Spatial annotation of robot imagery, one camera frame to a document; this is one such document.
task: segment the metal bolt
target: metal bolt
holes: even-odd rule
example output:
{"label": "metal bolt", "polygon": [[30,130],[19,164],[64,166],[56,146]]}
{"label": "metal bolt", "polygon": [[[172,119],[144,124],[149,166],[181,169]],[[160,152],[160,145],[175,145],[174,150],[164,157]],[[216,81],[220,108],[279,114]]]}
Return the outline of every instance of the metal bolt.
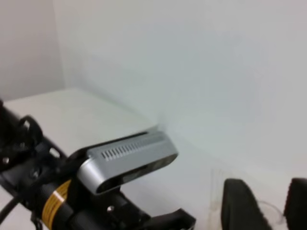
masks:
{"label": "metal bolt", "polygon": [[37,179],[40,174],[41,174],[41,169],[40,168],[33,168],[31,171],[30,171],[30,177],[32,179]]}
{"label": "metal bolt", "polygon": [[106,211],[107,212],[113,212],[114,211],[114,206],[111,205],[111,206],[107,207]]}
{"label": "metal bolt", "polygon": [[3,164],[8,164],[8,163],[10,163],[10,158],[4,157],[4,158],[2,158],[2,162],[3,162]]}

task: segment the white table surface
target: white table surface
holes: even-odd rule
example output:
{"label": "white table surface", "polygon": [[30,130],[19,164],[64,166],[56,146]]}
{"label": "white table surface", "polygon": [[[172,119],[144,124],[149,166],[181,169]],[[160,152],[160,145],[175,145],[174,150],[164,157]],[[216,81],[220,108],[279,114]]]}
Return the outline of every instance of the white table surface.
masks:
{"label": "white table surface", "polygon": [[[108,100],[79,90],[38,95],[6,105],[20,115],[32,115],[44,134],[67,154],[155,126]],[[223,181],[227,177],[244,178],[261,200],[278,205],[284,199],[176,133],[168,134],[179,150],[179,157],[169,166],[122,186],[127,197],[150,215],[162,215],[182,207],[197,218],[196,230],[209,230],[209,208],[221,200]],[[0,206],[10,198],[3,189],[0,190]],[[30,214],[19,206],[0,230],[33,230],[29,219]]]}

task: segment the black mechanical part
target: black mechanical part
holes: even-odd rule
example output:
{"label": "black mechanical part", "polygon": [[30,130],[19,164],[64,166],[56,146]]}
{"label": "black mechanical part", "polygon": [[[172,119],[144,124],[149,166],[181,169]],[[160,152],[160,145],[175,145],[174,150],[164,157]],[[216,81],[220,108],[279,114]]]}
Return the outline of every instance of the black mechanical part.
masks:
{"label": "black mechanical part", "polygon": [[307,229],[307,179],[293,178],[288,190],[284,216],[290,230]]}
{"label": "black mechanical part", "polygon": [[239,179],[225,180],[221,221],[223,230],[272,230],[251,189]]}

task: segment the black cable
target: black cable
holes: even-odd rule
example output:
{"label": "black cable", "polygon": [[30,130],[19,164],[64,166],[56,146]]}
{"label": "black cable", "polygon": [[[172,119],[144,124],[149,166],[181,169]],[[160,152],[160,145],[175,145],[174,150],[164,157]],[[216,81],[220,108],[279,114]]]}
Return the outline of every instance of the black cable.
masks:
{"label": "black cable", "polygon": [[56,168],[45,175],[42,175],[38,180],[36,180],[29,187],[20,192],[15,196],[0,212],[0,225],[9,215],[9,213],[26,197],[29,197],[35,193],[42,185],[48,184],[52,181],[60,179],[62,177],[68,176],[72,173],[76,173],[79,167],[82,165],[84,160],[71,161],[60,168]]}

